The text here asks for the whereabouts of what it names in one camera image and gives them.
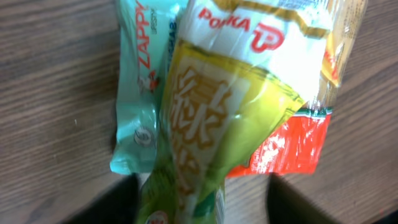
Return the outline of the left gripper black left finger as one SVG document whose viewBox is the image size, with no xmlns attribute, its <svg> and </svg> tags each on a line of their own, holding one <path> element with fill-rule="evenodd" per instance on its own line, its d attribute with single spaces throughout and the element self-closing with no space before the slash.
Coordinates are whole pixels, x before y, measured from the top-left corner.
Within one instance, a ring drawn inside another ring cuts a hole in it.
<svg viewBox="0 0 398 224">
<path fill-rule="evenodd" d="M 132 224 L 139 209 L 140 180 L 136 174 L 125 177 L 64 224 Z"/>
</svg>

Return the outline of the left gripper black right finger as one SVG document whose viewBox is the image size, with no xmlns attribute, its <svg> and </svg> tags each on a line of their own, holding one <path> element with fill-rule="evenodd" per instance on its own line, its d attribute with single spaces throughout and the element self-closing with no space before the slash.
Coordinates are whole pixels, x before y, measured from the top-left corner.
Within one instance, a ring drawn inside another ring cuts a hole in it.
<svg viewBox="0 0 398 224">
<path fill-rule="evenodd" d="M 266 210 L 269 223 L 397 223 L 397 187 L 348 189 L 330 184 L 310 195 L 271 173 Z"/>
</svg>

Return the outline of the orange spaghetti packet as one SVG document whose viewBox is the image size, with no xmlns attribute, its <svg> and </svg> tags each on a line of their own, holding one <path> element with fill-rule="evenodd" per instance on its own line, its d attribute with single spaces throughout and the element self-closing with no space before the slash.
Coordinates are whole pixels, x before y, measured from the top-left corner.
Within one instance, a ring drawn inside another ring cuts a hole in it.
<svg viewBox="0 0 398 224">
<path fill-rule="evenodd" d="M 337 92 L 367 7 L 367 0 L 324 1 L 332 19 L 317 97 L 274 131 L 229 178 L 245 175 L 312 174 L 317 168 Z"/>
</svg>

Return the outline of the green tea packet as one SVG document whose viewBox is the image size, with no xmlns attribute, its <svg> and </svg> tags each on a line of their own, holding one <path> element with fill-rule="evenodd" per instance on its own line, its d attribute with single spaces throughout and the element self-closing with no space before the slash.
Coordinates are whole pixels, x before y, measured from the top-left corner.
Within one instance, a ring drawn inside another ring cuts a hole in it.
<svg viewBox="0 0 398 224">
<path fill-rule="evenodd" d="M 314 100 L 326 1 L 187 4 L 162 95 L 138 223 L 222 223 L 224 179 Z"/>
</svg>

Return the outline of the teal snack packet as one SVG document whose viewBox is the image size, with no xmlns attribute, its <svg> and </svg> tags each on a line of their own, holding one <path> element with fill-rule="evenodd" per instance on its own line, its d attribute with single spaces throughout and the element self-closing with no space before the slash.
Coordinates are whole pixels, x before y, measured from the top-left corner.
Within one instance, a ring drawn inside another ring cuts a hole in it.
<svg viewBox="0 0 398 224">
<path fill-rule="evenodd" d="M 116 146 L 121 175 L 147 173 L 157 154 L 159 110 L 187 0 L 117 0 L 120 61 Z"/>
</svg>

